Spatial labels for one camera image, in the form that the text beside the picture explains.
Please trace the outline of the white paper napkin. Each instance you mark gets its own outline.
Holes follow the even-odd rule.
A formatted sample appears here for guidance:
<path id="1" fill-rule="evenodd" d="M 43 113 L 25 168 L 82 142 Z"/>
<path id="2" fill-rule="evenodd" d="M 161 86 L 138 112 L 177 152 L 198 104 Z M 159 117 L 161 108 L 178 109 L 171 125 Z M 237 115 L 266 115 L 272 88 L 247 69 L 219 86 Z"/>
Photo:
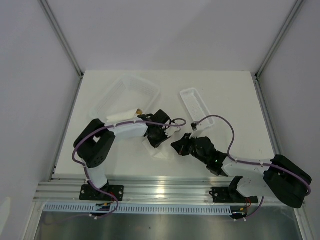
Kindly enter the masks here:
<path id="1" fill-rule="evenodd" d="M 142 141 L 142 145 L 149 155 L 155 159 L 168 161 L 173 161 L 175 159 L 175 151 L 167 141 L 161 143 L 159 147 L 154 148 L 146 138 Z"/>

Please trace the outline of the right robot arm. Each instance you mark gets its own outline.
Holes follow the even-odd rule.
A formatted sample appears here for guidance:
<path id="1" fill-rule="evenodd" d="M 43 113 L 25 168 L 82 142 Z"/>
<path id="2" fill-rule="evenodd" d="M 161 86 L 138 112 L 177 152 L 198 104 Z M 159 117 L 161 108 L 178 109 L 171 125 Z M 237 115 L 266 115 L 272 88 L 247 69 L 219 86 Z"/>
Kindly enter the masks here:
<path id="1" fill-rule="evenodd" d="M 259 198 L 278 199 L 295 209 L 302 207 L 312 178 L 283 155 L 272 159 L 237 159 L 218 151 L 208 137 L 186 133 L 171 143 L 179 156 L 192 156 L 215 176 L 230 177 L 227 187 L 213 187 L 209 194 L 215 203 L 257 203 Z"/>

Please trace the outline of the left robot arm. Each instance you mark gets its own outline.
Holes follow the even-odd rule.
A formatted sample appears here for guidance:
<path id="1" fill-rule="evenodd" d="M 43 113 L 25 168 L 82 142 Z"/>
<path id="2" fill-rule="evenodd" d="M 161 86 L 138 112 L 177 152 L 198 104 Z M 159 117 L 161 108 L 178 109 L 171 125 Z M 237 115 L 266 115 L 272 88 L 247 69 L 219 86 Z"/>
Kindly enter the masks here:
<path id="1" fill-rule="evenodd" d="M 109 181 L 103 165 L 116 141 L 144 137 L 154 149 L 181 130 L 185 124 L 182 118 L 171 119 L 163 110 L 155 114 L 139 114 L 131 119 L 105 124 L 93 119 L 75 140 L 72 160 L 84 169 L 91 187 L 91 194 L 97 200 L 108 196 Z"/>

